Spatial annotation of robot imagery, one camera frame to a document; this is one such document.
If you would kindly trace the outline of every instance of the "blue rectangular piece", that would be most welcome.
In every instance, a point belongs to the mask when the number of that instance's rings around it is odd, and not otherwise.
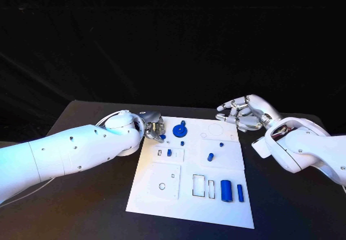
[[[232,198],[232,186],[229,180],[220,181],[220,200],[226,203],[233,201]]]
[[[243,203],[243,188],[242,188],[242,185],[238,184],[238,185],[236,185],[236,188],[238,188],[239,202]]]

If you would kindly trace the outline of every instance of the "black backdrop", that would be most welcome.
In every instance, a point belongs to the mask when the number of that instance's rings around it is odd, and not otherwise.
[[[1,3],[0,121],[52,125],[69,101],[216,108],[248,94],[346,131],[326,7]]]

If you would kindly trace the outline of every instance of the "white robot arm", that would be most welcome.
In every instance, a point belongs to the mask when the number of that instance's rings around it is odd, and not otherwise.
[[[218,111],[223,109],[230,109],[229,116],[219,113],[216,119],[236,124],[242,132],[265,127],[265,135],[252,143],[262,158],[272,155],[291,173],[313,166],[337,184],[346,186],[346,135],[330,136],[304,118],[282,119],[271,104],[254,94],[223,103]]]
[[[115,156],[134,153],[143,136],[161,143],[164,131],[158,112],[135,115],[122,110],[108,115],[96,125],[72,128],[1,148],[0,203],[47,179],[81,172]]]

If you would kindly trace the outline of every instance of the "small blue piece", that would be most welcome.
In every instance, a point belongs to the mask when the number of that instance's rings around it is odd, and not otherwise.
[[[181,121],[181,123],[173,127],[173,135],[177,138],[181,138],[186,136],[186,134],[187,134],[186,121]]]
[[[232,186],[229,180],[220,181],[220,200],[226,203],[233,201],[232,198]]]
[[[212,153],[209,153],[209,156],[207,156],[207,161],[209,162],[213,160],[213,157],[215,157],[215,155]]]
[[[243,188],[242,188],[242,185],[238,184],[238,185],[236,185],[236,188],[238,188],[239,202],[243,203]]]

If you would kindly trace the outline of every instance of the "table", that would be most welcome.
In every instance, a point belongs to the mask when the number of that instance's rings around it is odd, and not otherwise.
[[[47,133],[95,124],[118,110],[158,111],[163,116],[215,119],[206,108],[72,101]],[[307,114],[284,114],[320,119]],[[308,167],[292,174],[251,143],[264,129],[238,132],[255,229],[125,212],[140,150],[92,169],[57,177],[24,199],[0,208],[1,239],[343,239],[346,194]]]

